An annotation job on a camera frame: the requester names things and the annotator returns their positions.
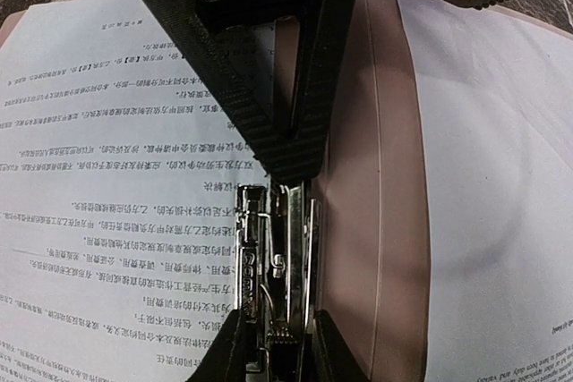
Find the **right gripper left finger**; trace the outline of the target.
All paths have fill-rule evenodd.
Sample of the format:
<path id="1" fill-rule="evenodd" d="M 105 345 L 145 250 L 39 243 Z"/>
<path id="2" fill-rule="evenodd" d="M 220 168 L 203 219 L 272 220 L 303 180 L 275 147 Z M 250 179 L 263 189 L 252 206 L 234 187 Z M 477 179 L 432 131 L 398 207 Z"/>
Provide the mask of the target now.
<path id="1" fill-rule="evenodd" d="M 241 310 L 232 310 L 188 382 L 244 382 L 246 323 Z"/>

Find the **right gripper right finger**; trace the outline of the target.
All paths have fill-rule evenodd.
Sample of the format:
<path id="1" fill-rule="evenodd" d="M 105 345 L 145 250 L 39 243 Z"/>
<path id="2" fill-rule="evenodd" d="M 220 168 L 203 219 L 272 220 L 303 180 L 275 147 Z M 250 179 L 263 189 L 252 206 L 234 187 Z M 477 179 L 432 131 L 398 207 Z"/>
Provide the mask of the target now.
<path id="1" fill-rule="evenodd" d="M 337 325 L 326 310 L 314 317 L 312 380 L 318 382 L 368 382 Z"/>

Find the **tan brown folder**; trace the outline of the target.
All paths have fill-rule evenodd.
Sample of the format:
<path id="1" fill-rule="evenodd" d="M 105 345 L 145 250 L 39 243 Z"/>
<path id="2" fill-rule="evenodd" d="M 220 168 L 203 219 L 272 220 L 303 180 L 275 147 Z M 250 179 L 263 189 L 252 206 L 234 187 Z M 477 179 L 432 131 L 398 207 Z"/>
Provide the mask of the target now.
<path id="1" fill-rule="evenodd" d="M 427 183 L 398 0 L 356 0 L 311 194 L 321 204 L 314 317 L 330 314 L 369 381 L 430 381 Z"/>

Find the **printed paper sheet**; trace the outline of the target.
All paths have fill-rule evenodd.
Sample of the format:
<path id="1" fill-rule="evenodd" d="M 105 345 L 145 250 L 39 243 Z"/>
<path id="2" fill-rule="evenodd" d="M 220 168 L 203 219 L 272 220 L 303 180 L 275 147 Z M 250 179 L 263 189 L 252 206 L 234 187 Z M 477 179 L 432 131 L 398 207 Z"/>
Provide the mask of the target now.
<path id="1" fill-rule="evenodd" d="M 430 381 L 572 378 L 572 37 L 398 0 L 422 124 Z"/>
<path id="2" fill-rule="evenodd" d="M 32 6 L 1 49 L 1 378 L 184 381 L 265 173 L 141 0 Z"/>

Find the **tan folder metal clip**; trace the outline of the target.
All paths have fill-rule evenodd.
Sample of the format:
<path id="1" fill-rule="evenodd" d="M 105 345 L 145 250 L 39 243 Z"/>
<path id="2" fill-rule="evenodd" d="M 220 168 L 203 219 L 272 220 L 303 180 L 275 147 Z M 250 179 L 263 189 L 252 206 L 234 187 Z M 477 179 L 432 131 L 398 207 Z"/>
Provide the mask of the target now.
<path id="1" fill-rule="evenodd" d="M 248 381 L 310 373 L 321 204 L 311 185 L 243 185 L 235 201 L 235 308 L 245 316 Z"/>

